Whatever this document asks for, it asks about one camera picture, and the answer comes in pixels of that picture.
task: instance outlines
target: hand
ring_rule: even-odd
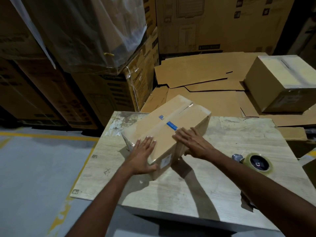
[[[185,155],[192,155],[195,158],[210,161],[210,157],[214,151],[218,151],[207,142],[194,127],[191,127],[190,130],[186,130],[182,127],[176,130],[172,138],[189,148],[184,153]]]
[[[137,140],[132,152],[126,158],[122,167],[127,167],[133,175],[148,174],[158,169],[157,164],[149,165],[147,159],[154,150],[156,141],[152,137],[146,137],[142,143]]]

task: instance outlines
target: floor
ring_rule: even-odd
[[[0,232],[2,236],[65,236],[90,204],[69,191],[97,143],[81,131],[0,128]],[[117,206],[106,236],[283,236],[229,233],[130,214]]]

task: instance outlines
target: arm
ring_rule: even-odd
[[[140,140],[136,142],[131,154],[82,213],[66,237],[105,236],[128,180],[132,175],[147,174],[156,171],[158,168],[156,164],[149,166],[147,163],[148,156],[156,145],[156,141],[152,142],[152,139],[152,137],[146,137],[142,143],[140,143]]]
[[[298,195],[224,155],[194,129],[184,128],[173,135],[189,148],[187,154],[214,164],[286,236],[311,236],[316,233],[316,207]]]

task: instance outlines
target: table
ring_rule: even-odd
[[[93,200],[128,156],[121,130],[148,115],[115,111],[79,177],[73,198]],[[258,152],[273,164],[269,177],[316,205],[316,190],[271,119],[211,117],[204,138],[227,156]],[[232,231],[277,230],[241,201],[240,190],[213,164],[184,156],[156,181],[133,176],[119,204],[133,214]]]

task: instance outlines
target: blue label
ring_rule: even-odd
[[[167,125],[170,126],[174,131],[177,130],[177,127],[174,124],[172,124],[170,121],[167,122]]]

